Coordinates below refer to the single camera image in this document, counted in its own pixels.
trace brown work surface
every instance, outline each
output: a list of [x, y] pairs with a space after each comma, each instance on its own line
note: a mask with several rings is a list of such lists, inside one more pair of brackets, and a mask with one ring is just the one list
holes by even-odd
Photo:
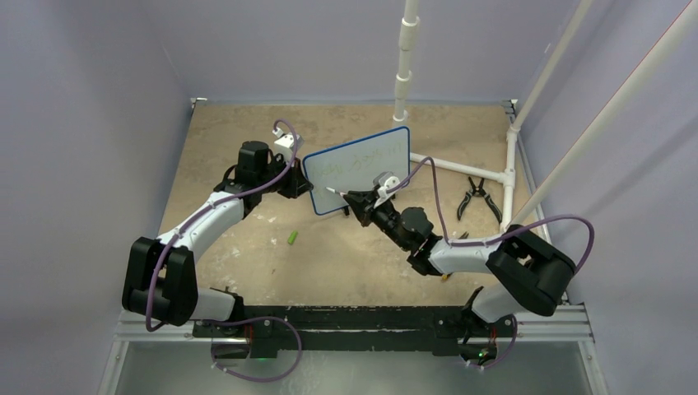
[[[412, 150], [465, 165], [501, 171], [506, 157], [509, 121], [500, 106], [410, 107]], [[305, 139], [304, 156], [391, 127], [387, 105], [204, 105], [194, 112], [179, 162], [161, 231], [189, 216], [237, 161], [244, 141], [270, 145], [272, 123], [285, 118]], [[464, 174], [437, 170], [441, 204], [449, 235], [470, 237], [498, 231], [485, 202], [475, 197], [458, 222], [456, 207], [470, 188]], [[524, 172], [517, 160], [514, 212], [528, 198]], [[500, 184], [485, 189], [502, 207]], [[410, 186], [398, 193], [395, 207], [424, 207], [435, 233], [441, 234], [430, 168], [425, 166]], [[286, 240], [293, 230], [293, 245]], [[421, 276], [407, 255], [375, 226], [361, 228], [340, 211], [316, 216], [309, 194], [286, 200], [263, 197], [252, 214], [230, 228], [198, 260], [199, 286], [241, 294], [246, 304], [438, 305], [463, 304], [479, 285], [496, 279], [487, 274], [455, 273], [447, 282]]]

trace blue whiteboard frame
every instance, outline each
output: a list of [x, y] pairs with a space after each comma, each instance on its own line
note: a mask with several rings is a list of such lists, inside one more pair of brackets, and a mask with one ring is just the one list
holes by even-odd
[[[356, 144], [356, 143], [358, 143], [358, 142], [363, 142], [363, 141], [368, 140], [368, 139], [370, 139], [370, 138], [374, 138], [374, 137], [378, 137], [378, 136], [383, 136], [384, 134], [388, 134], [388, 133], [391, 133], [391, 132], [395, 132], [395, 131], [400, 130], [400, 129], [405, 129], [405, 130], [407, 130], [407, 173], [409, 174], [409, 173], [410, 173], [410, 152], [412, 151], [412, 148], [410, 147], [410, 144], [412, 143], [412, 139], [411, 139], [412, 135], [411, 135], [411, 132], [410, 132], [410, 128], [408, 128], [407, 126], [401, 126], [401, 127], [399, 127], [399, 128], [393, 128], [393, 129], [390, 129], [390, 130], [386, 130], [385, 132], [380, 132], [380, 133], [372, 134], [372, 135], [370, 135], [370, 136], [362, 137], [362, 138], [360, 138], [360, 139], [358, 139], [358, 140], [354, 140], [354, 141], [351, 141], [351, 142], [344, 142], [343, 144], [340, 144], [340, 145], [338, 145], [338, 146], [331, 146], [331, 147], [326, 148], [326, 149], [324, 149], [324, 150], [317, 151], [317, 152], [313, 152], [312, 154], [308, 154], [308, 155], [306, 155], [306, 156], [303, 158], [303, 172], [305, 173], [305, 175], [306, 175], [306, 177], [307, 177], [308, 170], [305, 168], [305, 161], [308, 160], [308, 158], [312, 158], [313, 156], [317, 156], [317, 155], [320, 155], [320, 154], [324, 154], [324, 153], [327, 153], [327, 152], [330, 152], [330, 151], [338, 150], [338, 149], [340, 149], [340, 148], [342, 148], [342, 147], [350, 146], [350, 145]], [[343, 207], [346, 207], [346, 206], [342, 206], [342, 207], [339, 207], [339, 208], [335, 208], [334, 210], [330, 210], [330, 211], [327, 211], [327, 212], [322, 212], [322, 213], [320, 213], [320, 212], [318, 212], [318, 210], [315, 208], [315, 198], [313, 197], [313, 191], [310, 191], [310, 201], [313, 203], [313, 211], [315, 211], [315, 214], [318, 215], [318, 216], [324, 216], [325, 214], [329, 214], [330, 212], [335, 212], [335, 211], [337, 211], [337, 210], [341, 210]]]

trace green object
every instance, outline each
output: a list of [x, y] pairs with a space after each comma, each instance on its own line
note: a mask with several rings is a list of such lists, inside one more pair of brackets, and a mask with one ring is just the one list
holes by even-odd
[[294, 230], [291, 232], [291, 235], [288, 236], [288, 244], [293, 245], [293, 242], [295, 242], [295, 237], [298, 235], [298, 230]]

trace gray wall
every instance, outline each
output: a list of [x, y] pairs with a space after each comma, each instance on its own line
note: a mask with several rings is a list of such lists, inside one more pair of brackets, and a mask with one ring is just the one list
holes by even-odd
[[157, 231], [184, 142], [145, 12], [107, 3], [0, 2], [3, 393], [95, 393], [128, 249]]
[[[615, 2], [588, 46], [568, 57], [523, 126], [538, 182], [687, 3]], [[547, 215], [576, 212], [596, 226], [570, 293], [587, 304], [612, 393], [694, 393], [698, 385], [696, 62], [694, 28], [543, 204]], [[551, 230], [575, 258], [586, 239], [580, 228]]]
[[[144, 0], [191, 96], [391, 100], [404, 0]], [[420, 2], [412, 99], [524, 88], [575, 0]]]

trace black pliers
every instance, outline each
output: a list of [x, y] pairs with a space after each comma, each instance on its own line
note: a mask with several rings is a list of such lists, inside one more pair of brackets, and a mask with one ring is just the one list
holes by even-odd
[[456, 215], [458, 216], [458, 220], [460, 221], [461, 217], [463, 217], [463, 211], [465, 211], [465, 207], [468, 206], [468, 203], [470, 203], [470, 199], [473, 196], [480, 196], [485, 198], [485, 203], [487, 203], [487, 206], [489, 206], [490, 210], [492, 210], [492, 213], [495, 214], [495, 218], [497, 219], [497, 222], [501, 224], [501, 211], [499, 207], [495, 204], [495, 202], [492, 200], [492, 196], [490, 196], [485, 189], [482, 188], [482, 185], [485, 184], [485, 179], [480, 179], [480, 184], [475, 185], [475, 183], [472, 181], [472, 178], [468, 176], [468, 181], [470, 181], [470, 190], [465, 193], [465, 197], [463, 198], [463, 201], [460, 202], [460, 205], [458, 205], [458, 210], [456, 211]]

